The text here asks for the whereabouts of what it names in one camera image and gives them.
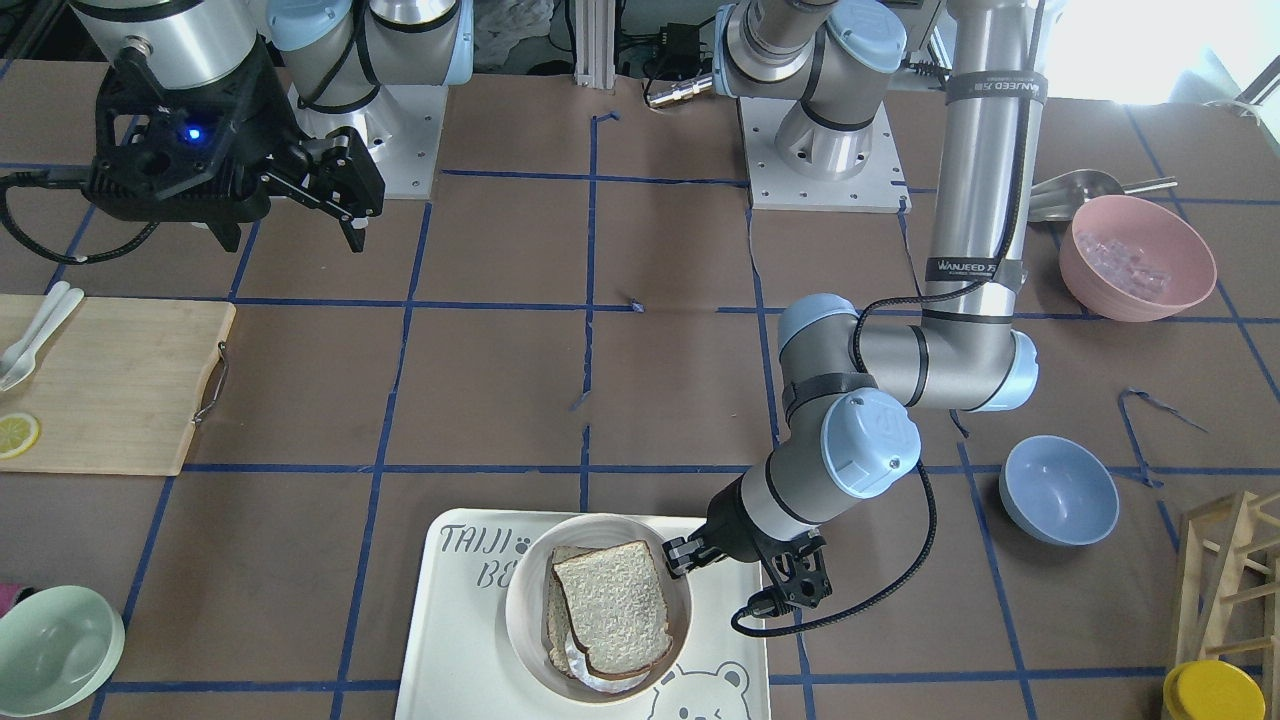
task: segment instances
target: wooden cutting board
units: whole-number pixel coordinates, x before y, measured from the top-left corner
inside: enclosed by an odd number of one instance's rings
[[[0,351],[41,300],[0,295]],[[36,445],[0,460],[0,473],[177,475],[234,316],[229,302],[86,297],[36,372],[0,392],[0,415],[29,413],[41,425]]]

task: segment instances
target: yellow container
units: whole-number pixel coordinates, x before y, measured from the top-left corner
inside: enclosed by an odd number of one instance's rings
[[[1174,720],[1262,720],[1266,701],[1244,670],[1221,660],[1183,662],[1165,676]]]

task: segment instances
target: green bowl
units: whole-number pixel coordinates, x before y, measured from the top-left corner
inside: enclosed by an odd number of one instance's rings
[[[102,687],[124,651],[120,615],[96,592],[37,592],[0,618],[0,715],[70,707]]]

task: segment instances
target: cartoon bear face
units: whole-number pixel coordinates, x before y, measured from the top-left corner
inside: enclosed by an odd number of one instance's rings
[[[654,688],[649,720],[751,720],[748,682],[737,662],[714,673],[685,673],[676,665]]]

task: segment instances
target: blue joint cap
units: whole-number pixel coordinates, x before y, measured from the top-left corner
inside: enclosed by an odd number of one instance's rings
[[[1025,333],[1014,333],[1014,361],[1009,366],[1005,382],[1000,384],[996,395],[991,400],[974,407],[973,413],[993,413],[996,410],[1012,410],[1021,407],[1032,393],[1036,392],[1036,380],[1039,379],[1039,365],[1036,363],[1036,343]]]
[[[728,88],[724,74],[724,58],[728,53],[728,49],[724,47],[724,27],[728,26],[728,15],[733,8],[735,5],[721,5],[716,10],[716,41],[712,44],[712,86],[716,87],[716,95],[724,97],[737,97]]]
[[[465,85],[475,69],[476,29],[474,0],[458,0],[458,35],[453,40],[453,56],[449,58],[449,72],[444,74],[444,85]]]
[[[896,72],[906,53],[902,20],[876,0],[840,0],[827,27],[846,53],[878,73]]]
[[[832,315],[856,318],[858,310],[844,297],[829,292],[810,295],[792,302],[778,319],[778,355],[791,342],[791,338],[800,334],[800,331]]]
[[[906,407],[872,387],[845,393],[822,419],[822,461],[850,497],[887,491],[920,460],[920,430]]]
[[[302,50],[320,40],[351,13],[351,0],[270,0],[266,26],[282,53]]]

